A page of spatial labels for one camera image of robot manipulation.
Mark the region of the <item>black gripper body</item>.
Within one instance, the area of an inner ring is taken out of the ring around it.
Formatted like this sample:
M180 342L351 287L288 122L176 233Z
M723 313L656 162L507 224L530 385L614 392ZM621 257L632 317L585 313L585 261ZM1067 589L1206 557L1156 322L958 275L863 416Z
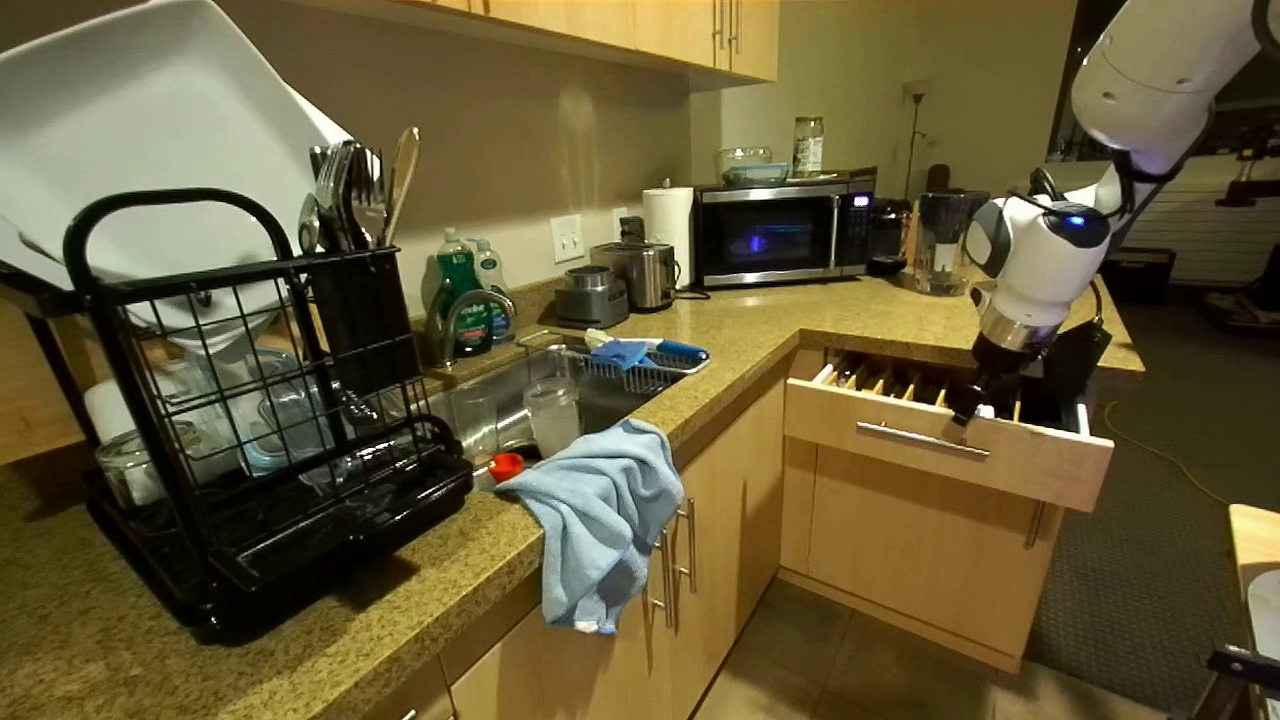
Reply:
M1083 395L1110 342L1114 331L1101 319L1083 319L1046 348L1025 352L978 341L978 392L995 408L1021 408L1025 418L1064 418Z

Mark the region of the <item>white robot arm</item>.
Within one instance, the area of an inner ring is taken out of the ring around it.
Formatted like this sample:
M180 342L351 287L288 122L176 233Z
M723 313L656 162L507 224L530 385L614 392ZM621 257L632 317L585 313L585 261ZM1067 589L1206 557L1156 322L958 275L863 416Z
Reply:
M1110 331L1101 319L1067 329L1072 304L1114 238L1186 168L1223 85L1272 53L1278 0L1123 0L1067 92L1083 135L1110 146L1105 171L1059 187L1036 168L1028 190L987 194L959 236L984 279L974 287L978 377L953 405L958 423L1006 405L1032 363L1064 388L1091 377Z

